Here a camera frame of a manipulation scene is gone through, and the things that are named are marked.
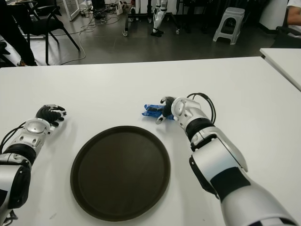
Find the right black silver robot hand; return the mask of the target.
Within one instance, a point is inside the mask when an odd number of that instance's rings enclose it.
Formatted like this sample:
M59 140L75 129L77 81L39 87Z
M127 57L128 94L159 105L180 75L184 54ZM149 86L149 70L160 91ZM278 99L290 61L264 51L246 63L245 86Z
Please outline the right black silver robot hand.
M156 119L156 124L162 123L168 116L172 115L171 108L174 100L174 97L163 97L161 99L160 103L165 103L165 105L162 110L162 114Z

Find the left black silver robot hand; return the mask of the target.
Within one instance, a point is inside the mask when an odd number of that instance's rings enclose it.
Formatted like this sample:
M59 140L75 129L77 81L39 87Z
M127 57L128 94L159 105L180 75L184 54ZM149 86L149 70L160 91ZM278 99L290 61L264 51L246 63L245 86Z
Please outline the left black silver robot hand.
M36 113L36 118L46 120L51 126L58 127L64 121L66 110L59 105L43 105Z

